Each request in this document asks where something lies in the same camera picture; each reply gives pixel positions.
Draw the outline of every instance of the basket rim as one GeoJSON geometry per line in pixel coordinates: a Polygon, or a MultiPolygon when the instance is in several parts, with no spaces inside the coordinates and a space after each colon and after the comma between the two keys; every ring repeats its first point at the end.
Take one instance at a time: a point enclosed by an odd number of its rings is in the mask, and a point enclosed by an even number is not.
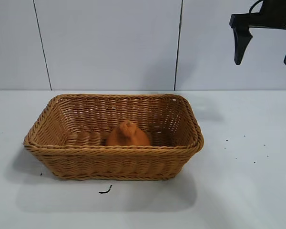
{"type": "Polygon", "coordinates": [[[42,113],[40,114],[37,121],[34,123],[34,125],[29,130],[28,134],[25,136],[23,145],[26,148],[35,148],[35,149],[55,149],[55,150],[68,150],[68,149],[80,149],[80,150],[177,150],[177,149],[192,149],[196,148],[197,145],[199,146],[199,149],[197,151],[200,151],[204,145],[204,138],[200,129],[200,126],[197,123],[197,120],[194,116],[193,110],[191,109],[191,106],[189,102],[182,97],[181,95],[176,94],[60,94],[55,97],[53,97],[47,104],[47,106],[44,108],[42,113]],[[144,98],[168,98],[168,99],[180,99],[184,102],[186,109],[191,117],[191,122],[193,122],[195,130],[198,134],[198,139],[193,138],[193,143],[185,146],[90,146],[90,145],[84,145],[84,146],[74,146],[74,145],[64,145],[64,146],[58,146],[58,145],[39,145],[36,142],[32,141],[31,139],[37,134],[39,128],[43,125],[43,123],[46,121],[47,116],[49,115],[51,109],[53,108],[54,104],[62,98],[70,98],[70,97],[82,97],[82,98],[93,98],[93,99],[144,99],[144,98]]]}

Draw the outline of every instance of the rectangular basket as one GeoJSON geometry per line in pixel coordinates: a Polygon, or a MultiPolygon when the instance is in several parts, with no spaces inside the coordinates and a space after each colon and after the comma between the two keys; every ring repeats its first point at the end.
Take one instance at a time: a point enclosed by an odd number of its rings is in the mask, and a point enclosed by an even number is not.
{"type": "Polygon", "coordinates": [[[63,94],[51,99],[24,146],[62,179],[167,180],[203,147],[181,96],[63,94]],[[124,120],[136,122],[152,146],[104,146],[124,120]]]}

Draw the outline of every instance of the orange stuffed toy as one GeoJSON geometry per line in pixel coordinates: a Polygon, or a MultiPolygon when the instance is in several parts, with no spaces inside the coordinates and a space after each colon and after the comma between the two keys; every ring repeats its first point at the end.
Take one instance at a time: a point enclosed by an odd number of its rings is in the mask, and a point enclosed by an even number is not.
{"type": "Polygon", "coordinates": [[[150,141],[136,123],[124,121],[109,134],[106,146],[150,146],[150,141]]]}

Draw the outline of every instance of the white table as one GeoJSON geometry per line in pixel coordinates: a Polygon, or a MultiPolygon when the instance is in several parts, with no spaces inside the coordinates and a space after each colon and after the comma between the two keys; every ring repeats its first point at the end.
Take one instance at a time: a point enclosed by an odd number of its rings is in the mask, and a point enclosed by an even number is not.
{"type": "Polygon", "coordinates": [[[172,92],[191,103],[205,146],[161,182],[60,181],[24,151],[62,93],[0,91],[0,229],[286,229],[286,91],[172,92]]]}

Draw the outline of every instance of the white wall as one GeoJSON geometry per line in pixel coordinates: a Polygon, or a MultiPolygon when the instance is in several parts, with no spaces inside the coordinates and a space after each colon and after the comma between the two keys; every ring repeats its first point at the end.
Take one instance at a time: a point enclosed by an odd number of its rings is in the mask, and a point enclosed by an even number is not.
{"type": "MultiPolygon", "coordinates": [[[[35,2],[54,90],[174,89],[181,0],[35,2]]],[[[254,2],[184,0],[177,90],[286,90],[286,31],[251,29],[234,64],[230,16],[254,2]]],[[[50,89],[33,0],[0,0],[0,89],[50,89]]]]}
{"type": "Polygon", "coordinates": [[[0,0],[0,90],[49,90],[32,0],[0,0]]]}
{"type": "Polygon", "coordinates": [[[229,20],[255,1],[184,0],[177,90],[286,90],[286,31],[251,29],[243,62],[234,64],[229,20]]]}
{"type": "Polygon", "coordinates": [[[36,0],[54,90],[173,90],[181,0],[36,0]]]}

